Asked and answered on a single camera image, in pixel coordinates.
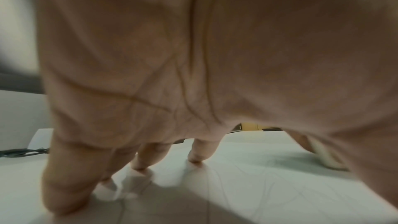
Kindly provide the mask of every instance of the hand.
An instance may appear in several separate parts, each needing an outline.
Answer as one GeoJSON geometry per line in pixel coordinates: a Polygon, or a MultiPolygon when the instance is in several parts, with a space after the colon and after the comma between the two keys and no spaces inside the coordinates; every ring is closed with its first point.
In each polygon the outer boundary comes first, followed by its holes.
{"type": "Polygon", "coordinates": [[[135,156],[240,122],[316,136],[398,206],[398,43],[391,0],[38,0],[54,121],[43,200],[65,214],[135,156]]]}

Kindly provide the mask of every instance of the gray wall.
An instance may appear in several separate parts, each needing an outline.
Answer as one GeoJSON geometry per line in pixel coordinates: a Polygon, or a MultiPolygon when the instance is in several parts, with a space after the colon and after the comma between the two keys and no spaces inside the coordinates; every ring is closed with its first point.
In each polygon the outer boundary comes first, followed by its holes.
{"type": "Polygon", "coordinates": [[[45,95],[0,90],[0,150],[26,148],[42,128],[51,128],[45,95]]]}

